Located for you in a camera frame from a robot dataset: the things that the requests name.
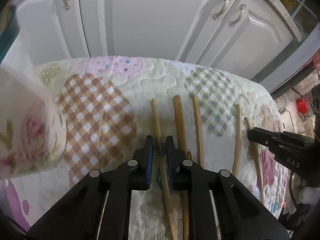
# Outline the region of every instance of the red object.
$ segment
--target red object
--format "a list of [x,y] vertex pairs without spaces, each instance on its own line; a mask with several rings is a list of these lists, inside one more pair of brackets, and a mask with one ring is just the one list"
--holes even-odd
[[320,49],[312,56],[311,59],[308,60],[307,63],[303,65],[303,67],[308,66],[311,62],[315,64],[315,68],[320,71]]
[[296,104],[300,114],[306,114],[309,111],[308,103],[305,98],[298,98]]

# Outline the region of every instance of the gray gingham patch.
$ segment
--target gray gingham patch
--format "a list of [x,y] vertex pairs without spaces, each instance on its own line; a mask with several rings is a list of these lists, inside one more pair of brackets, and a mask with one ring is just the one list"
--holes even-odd
[[209,133],[223,136],[231,117],[236,115],[234,105],[249,104],[235,86],[223,72],[210,68],[192,70],[186,78],[185,87],[191,97],[198,96],[201,120]]

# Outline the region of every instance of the black clamp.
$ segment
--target black clamp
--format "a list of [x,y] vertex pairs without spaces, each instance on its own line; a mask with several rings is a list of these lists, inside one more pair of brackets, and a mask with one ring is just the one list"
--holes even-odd
[[147,136],[132,160],[113,171],[91,171],[30,228],[26,239],[128,239],[131,191],[150,187],[153,145]]
[[172,136],[166,139],[166,154],[172,188],[189,193],[189,239],[218,239],[210,191],[222,239],[289,239],[286,229],[229,171],[204,170],[186,160]]
[[269,148],[275,161],[305,179],[308,186],[320,185],[320,144],[314,139],[291,132],[270,132],[255,127],[248,132],[249,141]]

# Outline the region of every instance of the metal screw head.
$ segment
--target metal screw head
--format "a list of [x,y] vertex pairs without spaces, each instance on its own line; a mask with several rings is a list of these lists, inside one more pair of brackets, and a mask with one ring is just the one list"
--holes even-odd
[[130,167],[134,167],[134,166],[137,166],[138,165],[138,162],[136,160],[129,160],[127,162],[128,166]]
[[93,177],[93,178],[98,177],[100,175],[100,171],[98,170],[90,171],[89,175],[90,177]]
[[193,162],[191,160],[184,160],[182,163],[184,166],[192,166]]
[[230,171],[228,171],[228,170],[222,170],[222,171],[220,171],[220,174],[221,174],[221,176],[223,176],[223,177],[229,177],[230,176]]

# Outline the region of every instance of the brown gingham patch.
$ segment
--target brown gingham patch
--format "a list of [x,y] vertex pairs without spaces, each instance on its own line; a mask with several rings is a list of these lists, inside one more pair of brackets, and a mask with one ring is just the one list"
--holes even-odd
[[70,186],[119,157],[136,135],[133,109],[110,81],[74,74],[56,102],[67,123],[64,156],[70,166]]

